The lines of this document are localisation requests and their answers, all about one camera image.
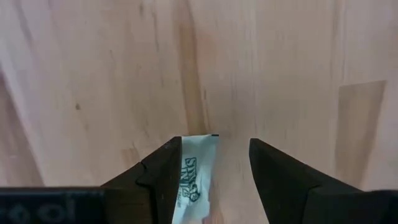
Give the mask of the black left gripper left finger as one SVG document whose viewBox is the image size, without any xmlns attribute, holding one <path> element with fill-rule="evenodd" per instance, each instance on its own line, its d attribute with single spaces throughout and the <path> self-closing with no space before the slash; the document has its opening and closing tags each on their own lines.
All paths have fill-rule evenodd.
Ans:
<svg viewBox="0 0 398 224">
<path fill-rule="evenodd" d="M 172 224 L 182 163 L 175 136 L 103 184 L 109 224 Z"/>
</svg>

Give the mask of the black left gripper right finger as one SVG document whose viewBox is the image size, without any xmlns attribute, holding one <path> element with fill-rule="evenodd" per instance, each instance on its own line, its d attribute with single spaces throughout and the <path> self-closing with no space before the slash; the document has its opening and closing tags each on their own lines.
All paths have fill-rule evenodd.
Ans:
<svg viewBox="0 0 398 224">
<path fill-rule="evenodd" d="M 359 190 L 258 138 L 249 160 L 270 224 L 398 224 L 398 190 Z"/>
</svg>

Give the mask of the white packet with dark print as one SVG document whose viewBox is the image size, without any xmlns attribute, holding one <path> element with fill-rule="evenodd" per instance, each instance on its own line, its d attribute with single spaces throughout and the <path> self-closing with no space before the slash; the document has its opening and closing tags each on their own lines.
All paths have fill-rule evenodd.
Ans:
<svg viewBox="0 0 398 224">
<path fill-rule="evenodd" d="M 218 141 L 217 134 L 182 138 L 182 166 L 173 224 L 188 224 L 209 215 L 211 176 Z"/>
</svg>

